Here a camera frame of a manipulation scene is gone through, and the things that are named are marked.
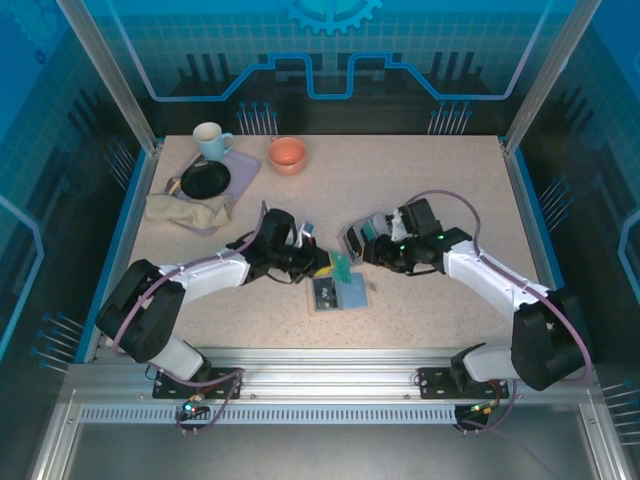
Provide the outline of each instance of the gear logo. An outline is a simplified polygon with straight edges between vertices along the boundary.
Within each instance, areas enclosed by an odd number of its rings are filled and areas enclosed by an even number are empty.
[[[360,28],[362,19],[373,18],[373,9],[382,7],[381,0],[285,0],[284,8],[290,20],[297,20],[300,27],[311,27],[314,34],[327,35],[349,28]]]
[[[13,14],[20,30],[37,49],[55,37],[58,10],[54,0],[0,0],[0,15]]]

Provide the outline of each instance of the beige table surface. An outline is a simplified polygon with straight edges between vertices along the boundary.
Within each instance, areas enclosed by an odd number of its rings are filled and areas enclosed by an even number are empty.
[[[318,245],[338,249],[345,224],[390,212],[412,195],[446,188],[467,197],[483,222],[480,243],[522,275],[535,279],[531,254],[496,137],[307,136],[308,167],[297,177],[276,175],[266,160],[269,138],[237,136],[237,150],[262,169],[236,204],[233,221],[210,237],[166,221],[142,219],[131,261],[184,263],[210,255],[250,231],[260,201],[315,225]],[[151,192],[162,191],[196,145],[167,137]],[[443,227],[473,232],[464,205],[441,195],[430,203]],[[508,341],[510,323],[475,292],[440,274],[407,278],[382,268],[358,269],[375,286],[372,307],[309,314],[307,286],[262,278],[185,305],[175,333],[196,347],[430,348]]]

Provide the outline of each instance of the beige cloth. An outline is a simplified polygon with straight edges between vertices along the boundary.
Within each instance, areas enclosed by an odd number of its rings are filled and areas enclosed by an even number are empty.
[[[201,230],[221,227],[231,222],[231,196],[220,195],[207,200],[182,200],[171,195],[147,196],[144,214],[150,220],[171,220]]]

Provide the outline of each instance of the black plate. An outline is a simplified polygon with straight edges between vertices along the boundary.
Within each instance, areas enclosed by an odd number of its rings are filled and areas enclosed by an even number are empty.
[[[224,192],[231,182],[231,172],[220,162],[202,160],[187,168],[180,178],[184,194],[195,200],[205,200]]]

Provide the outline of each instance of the orange bowl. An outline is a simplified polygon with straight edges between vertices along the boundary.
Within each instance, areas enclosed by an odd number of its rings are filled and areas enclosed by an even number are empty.
[[[297,138],[281,137],[269,145],[269,163],[280,175],[300,173],[306,165],[307,149]]]

